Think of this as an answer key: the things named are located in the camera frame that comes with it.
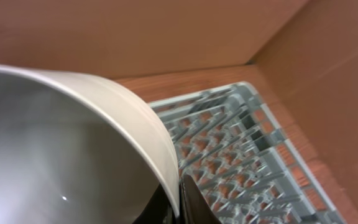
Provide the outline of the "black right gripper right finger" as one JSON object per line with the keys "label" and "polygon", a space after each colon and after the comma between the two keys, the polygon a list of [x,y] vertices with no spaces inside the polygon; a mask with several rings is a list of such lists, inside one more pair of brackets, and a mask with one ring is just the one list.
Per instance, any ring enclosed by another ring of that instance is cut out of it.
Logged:
{"label": "black right gripper right finger", "polygon": [[182,224],[221,224],[193,178],[185,174],[180,181],[180,217]]}

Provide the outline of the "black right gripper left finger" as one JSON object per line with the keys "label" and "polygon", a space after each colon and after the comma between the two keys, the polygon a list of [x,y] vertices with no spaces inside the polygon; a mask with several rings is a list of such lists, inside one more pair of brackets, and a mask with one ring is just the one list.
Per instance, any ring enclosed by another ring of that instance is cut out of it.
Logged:
{"label": "black right gripper left finger", "polygon": [[169,199],[160,184],[142,213],[134,220],[133,224],[163,223],[169,208],[171,208]]}

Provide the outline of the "grey metal bowl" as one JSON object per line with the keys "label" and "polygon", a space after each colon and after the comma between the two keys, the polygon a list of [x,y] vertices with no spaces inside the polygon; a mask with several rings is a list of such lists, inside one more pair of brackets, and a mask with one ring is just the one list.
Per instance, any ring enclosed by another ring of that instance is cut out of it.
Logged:
{"label": "grey metal bowl", "polygon": [[157,189],[178,217],[175,148],[135,93],[0,65],[0,223],[132,223]]}

